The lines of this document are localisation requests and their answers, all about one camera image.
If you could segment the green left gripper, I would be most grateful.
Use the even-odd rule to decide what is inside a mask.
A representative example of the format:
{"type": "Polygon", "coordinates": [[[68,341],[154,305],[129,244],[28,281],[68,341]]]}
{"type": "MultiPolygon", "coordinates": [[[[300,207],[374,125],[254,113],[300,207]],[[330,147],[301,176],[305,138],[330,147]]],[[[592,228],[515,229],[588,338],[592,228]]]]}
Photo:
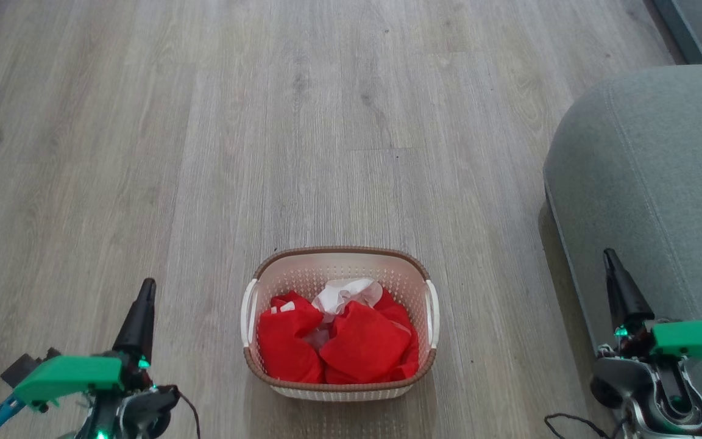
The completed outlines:
{"type": "MultiPolygon", "coordinates": [[[[112,346],[139,365],[152,362],[156,291],[156,281],[144,279],[112,346]]],[[[122,368],[113,357],[56,356],[39,364],[13,392],[26,405],[40,406],[76,393],[122,391],[122,368]]]]}

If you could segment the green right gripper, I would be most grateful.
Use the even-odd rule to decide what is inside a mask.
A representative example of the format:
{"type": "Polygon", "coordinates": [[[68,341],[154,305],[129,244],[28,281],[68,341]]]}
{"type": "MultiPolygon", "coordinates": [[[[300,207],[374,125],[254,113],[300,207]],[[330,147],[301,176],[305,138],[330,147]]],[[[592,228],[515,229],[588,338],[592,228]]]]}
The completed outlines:
{"type": "MultiPolygon", "coordinates": [[[[651,306],[613,248],[604,249],[603,262],[613,328],[630,331],[630,325],[640,327],[655,319],[651,306]]],[[[651,334],[652,355],[702,360],[702,320],[658,323],[651,334]]]]}

